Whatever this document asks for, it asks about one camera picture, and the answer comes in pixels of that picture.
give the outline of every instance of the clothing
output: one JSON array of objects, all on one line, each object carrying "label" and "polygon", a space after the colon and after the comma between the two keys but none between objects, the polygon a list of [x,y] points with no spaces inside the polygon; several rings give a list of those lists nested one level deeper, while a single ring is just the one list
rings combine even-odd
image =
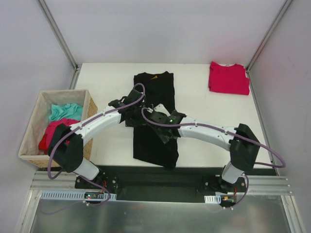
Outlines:
[{"label": "clothing", "polygon": [[78,123],[79,121],[78,120],[73,120],[73,119],[66,119],[66,118],[63,118],[61,120],[58,120],[58,121],[53,121],[51,122],[46,130],[45,130],[45,133],[39,143],[39,149],[40,150],[44,150],[45,152],[47,152],[48,150],[48,147],[51,143],[51,140],[53,138],[53,134],[55,132],[55,129],[58,125],[60,124],[65,124],[66,126],[69,126],[69,125],[72,125],[72,124],[75,124],[75,123]]},{"label": "clothing", "polygon": [[48,154],[48,148],[47,148],[47,135],[44,134],[39,146],[38,146],[39,150],[43,150],[45,154]]},{"label": "clothing", "polygon": [[51,106],[52,114],[49,115],[49,122],[61,120],[63,118],[81,120],[83,107],[76,103]]},{"label": "clothing", "polygon": [[228,94],[249,95],[249,78],[242,65],[225,67],[212,62],[209,67],[210,91]]},{"label": "clothing", "polygon": [[[146,107],[156,107],[162,103],[171,113],[175,109],[174,77],[172,73],[141,73],[134,76],[134,84],[142,83],[146,88]],[[148,163],[175,168],[178,159],[177,141],[170,140],[164,144],[148,125],[134,127],[133,157]]]}]

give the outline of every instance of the red cloth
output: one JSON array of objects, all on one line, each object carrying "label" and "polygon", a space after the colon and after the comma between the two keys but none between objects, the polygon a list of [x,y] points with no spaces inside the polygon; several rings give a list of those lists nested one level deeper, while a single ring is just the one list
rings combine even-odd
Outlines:
[{"label": "red cloth", "polygon": [[212,62],[209,67],[208,86],[210,91],[249,95],[249,78],[242,65],[224,67]]},{"label": "red cloth", "polygon": [[40,141],[40,143],[39,143],[39,150],[44,150],[44,153],[48,153],[48,148],[47,148],[47,146],[46,146],[46,143],[47,143],[47,135],[46,134],[44,134],[43,135],[43,137],[42,137],[42,139],[41,139],[41,141]]},{"label": "red cloth", "polygon": [[44,150],[46,153],[48,151],[49,144],[52,140],[55,129],[60,124],[65,124],[66,126],[78,123],[78,120],[63,118],[58,121],[52,121],[46,128],[45,133],[39,143],[39,149]]}]

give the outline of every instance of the metal sheet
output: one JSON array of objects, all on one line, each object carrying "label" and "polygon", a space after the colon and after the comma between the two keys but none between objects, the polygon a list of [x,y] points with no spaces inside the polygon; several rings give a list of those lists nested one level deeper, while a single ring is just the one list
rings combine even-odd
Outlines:
[{"label": "metal sheet", "polygon": [[[72,201],[41,200],[52,212]],[[75,233],[289,233],[280,197],[247,196],[233,211],[217,204],[110,201],[86,207],[79,203],[55,215],[39,211],[32,232]]]}]

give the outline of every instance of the white wall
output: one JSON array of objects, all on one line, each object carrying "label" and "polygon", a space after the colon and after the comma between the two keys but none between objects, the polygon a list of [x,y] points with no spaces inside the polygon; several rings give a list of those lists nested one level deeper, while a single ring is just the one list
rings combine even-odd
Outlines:
[{"label": "white wall", "polygon": [[311,1],[294,1],[251,70],[271,146],[283,154],[311,232]]},{"label": "white wall", "polygon": [[77,63],[247,65],[284,0],[47,0]]},{"label": "white wall", "polygon": [[73,73],[35,0],[0,2],[0,232],[15,231],[35,168],[17,157],[43,89],[66,89]]}]

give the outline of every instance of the metal frame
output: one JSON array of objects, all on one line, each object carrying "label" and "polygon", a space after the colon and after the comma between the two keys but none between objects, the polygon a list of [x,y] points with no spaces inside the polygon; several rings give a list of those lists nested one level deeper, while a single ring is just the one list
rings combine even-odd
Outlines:
[{"label": "metal frame", "polygon": [[47,5],[47,3],[45,2],[45,0],[37,0],[38,5],[40,6],[47,22],[49,23],[55,38],[57,39],[60,47],[62,48],[62,50],[64,51],[64,54],[66,55],[67,59],[69,60],[72,68],[74,70],[76,70],[78,68],[78,65],[76,63],[76,61],[74,60],[74,57],[72,56],[72,53],[70,52],[70,49],[65,41],[65,39],[63,38],[62,33],[60,32],[56,21]]},{"label": "metal frame", "polygon": [[[57,190],[57,192],[60,194],[66,194],[68,192],[81,193],[81,191],[97,191],[93,189],[75,189],[74,186],[76,177],[77,175],[73,173],[62,173],[57,179],[50,180],[46,171],[37,171],[31,185],[31,190],[27,198],[25,209],[23,210],[18,232],[30,232],[32,223],[35,219],[35,212],[38,207],[38,202],[43,192],[51,192],[52,190]],[[285,214],[291,231],[293,233],[306,232],[296,208],[293,196],[293,187],[290,185],[290,181],[287,177],[252,175],[248,177],[248,195],[280,196],[284,204]]]},{"label": "metal frame", "polygon": [[[69,60],[72,68],[75,70],[74,75],[71,80],[70,89],[74,89],[79,77],[81,66],[77,65],[70,49],[68,48],[56,22],[52,16],[51,11],[48,8],[45,0],[36,0],[38,5],[40,6],[46,20],[48,21],[59,45],[64,51],[67,59]],[[280,21],[285,16],[286,12],[289,10],[292,2],[294,0],[285,0],[282,7],[280,8],[276,18],[272,22],[269,27],[266,35],[263,40],[259,44],[254,56],[252,57],[249,65],[247,66],[247,73],[251,75],[249,70],[253,67],[257,58],[260,56],[262,50],[266,46],[267,42],[271,38],[271,35],[276,30]],[[266,130],[262,121],[260,106],[256,98],[256,93],[251,85],[251,91],[253,93],[254,103],[256,106],[256,110],[259,116],[259,121],[262,127],[264,139],[267,145],[269,145],[269,141],[267,138]],[[272,162],[274,163],[274,157],[270,155]],[[38,207],[39,200],[41,198],[43,190],[57,190],[59,192],[68,192],[76,190],[74,188],[76,180],[75,174],[63,173],[56,180],[50,180],[47,176],[46,171],[37,171],[34,176],[34,180],[32,182],[29,195],[27,197],[24,209],[22,211],[22,216],[20,219],[20,223],[17,226],[17,232],[26,233],[31,230],[32,223],[35,218],[35,212]],[[250,186],[248,195],[275,195],[281,196],[285,213],[293,233],[306,232],[304,226],[302,224],[300,215],[297,211],[297,206],[294,199],[293,188],[291,187],[288,178],[283,176],[249,176]],[[79,191],[94,191],[91,189],[84,189]]]},{"label": "metal frame", "polygon": [[264,47],[267,45],[268,41],[270,40],[272,34],[276,30],[277,26],[279,25],[280,21],[283,19],[287,11],[289,10],[291,4],[293,3],[294,0],[285,0],[283,5],[281,6],[279,12],[277,13],[275,19],[273,20],[271,26],[269,27],[266,35],[263,37],[261,43],[259,44],[255,54],[253,55],[251,61],[249,62],[248,66],[246,67],[246,70],[249,71],[253,67],[254,63],[260,56],[262,50]]},{"label": "metal frame", "polygon": [[16,232],[29,233],[35,219],[42,190],[30,190]]},{"label": "metal frame", "polygon": [[[41,195],[42,200],[87,200],[85,198],[85,191],[43,191]],[[97,199],[92,199],[92,201],[103,201],[107,200],[109,198],[109,195],[107,193],[104,194],[98,194]],[[110,199],[111,200],[116,200],[117,195],[116,194],[110,194]]]},{"label": "metal frame", "polygon": [[[259,102],[257,101],[257,95],[256,95],[255,90],[253,88],[252,77],[251,77],[250,71],[247,72],[247,76],[248,76],[248,78],[250,80],[250,89],[251,89],[251,93],[252,93],[252,96],[253,96],[253,101],[254,101],[254,104],[255,104],[255,108],[256,108],[256,111],[257,111],[259,123],[260,123],[260,126],[261,126],[261,130],[262,130],[262,134],[263,134],[263,139],[264,139],[265,144],[268,147],[270,147],[268,136],[267,136],[267,131],[266,131],[266,128],[264,127],[264,123],[263,123],[263,120],[262,120],[262,114],[261,114],[261,110],[260,110],[260,105],[259,105]],[[269,151],[268,151],[268,154],[269,154],[271,163],[276,164],[275,156],[272,155],[272,153],[269,152]]]}]

